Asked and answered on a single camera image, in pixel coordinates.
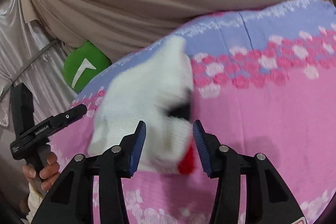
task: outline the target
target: black gripper frame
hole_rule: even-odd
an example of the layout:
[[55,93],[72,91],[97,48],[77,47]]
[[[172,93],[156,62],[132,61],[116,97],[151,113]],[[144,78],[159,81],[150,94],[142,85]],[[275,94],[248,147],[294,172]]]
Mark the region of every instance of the black gripper frame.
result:
[[143,124],[140,121],[134,134],[124,136],[119,146],[102,155],[74,156],[47,193],[31,224],[93,224],[94,176],[99,176],[101,224],[129,224],[121,178],[133,175],[132,151]]
[[211,155],[209,177],[219,178],[209,224],[238,223],[241,175],[247,184],[246,224],[306,224],[293,194],[264,154],[238,154],[196,123]]
[[16,134],[15,141],[10,145],[13,159],[25,159],[39,174],[44,168],[43,160],[38,154],[39,148],[49,142],[49,136],[82,118],[86,111],[86,106],[80,104],[63,113],[45,119],[21,135]]

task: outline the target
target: handle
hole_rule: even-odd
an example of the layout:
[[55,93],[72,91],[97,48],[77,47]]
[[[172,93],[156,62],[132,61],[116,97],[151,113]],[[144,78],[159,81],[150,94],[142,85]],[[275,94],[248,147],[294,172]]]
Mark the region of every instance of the handle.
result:
[[210,224],[236,224],[240,201],[240,155],[231,148],[218,153],[224,168],[219,177]]
[[111,149],[100,156],[99,168],[99,204],[101,224],[129,224],[125,207],[121,178],[116,174],[115,157],[118,154]]
[[25,159],[26,162],[35,169],[37,174],[36,178],[31,184],[43,197],[47,194],[47,192],[41,188],[41,184],[45,180],[40,177],[40,172],[47,165],[47,156],[49,153],[50,145],[46,144],[39,147],[37,152]]

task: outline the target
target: white glove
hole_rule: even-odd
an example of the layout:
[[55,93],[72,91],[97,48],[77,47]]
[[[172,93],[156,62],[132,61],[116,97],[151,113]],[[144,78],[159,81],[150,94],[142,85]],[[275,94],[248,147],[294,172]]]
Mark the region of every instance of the white glove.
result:
[[118,145],[142,120],[147,135],[138,169],[177,172],[191,143],[192,126],[167,114],[190,103],[193,74],[184,48],[185,39],[173,36],[148,61],[111,81],[95,116],[89,155]]

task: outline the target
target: finger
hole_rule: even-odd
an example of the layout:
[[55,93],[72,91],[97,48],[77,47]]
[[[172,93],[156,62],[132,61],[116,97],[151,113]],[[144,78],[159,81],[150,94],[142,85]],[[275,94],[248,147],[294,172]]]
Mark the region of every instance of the finger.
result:
[[52,165],[47,165],[45,168],[43,168],[42,171],[40,172],[40,177],[42,179],[48,179],[58,171],[59,171],[59,164],[58,162],[56,162]]
[[47,157],[47,163],[49,165],[52,165],[57,162],[57,156],[54,152],[50,152],[50,154]]
[[31,182],[35,177],[36,177],[36,171],[31,165],[24,165],[22,167],[23,169],[23,174],[25,175],[26,179]]
[[45,180],[41,184],[42,190],[43,191],[49,191],[58,177],[59,177],[59,172],[57,172],[56,174],[53,174],[49,179]]

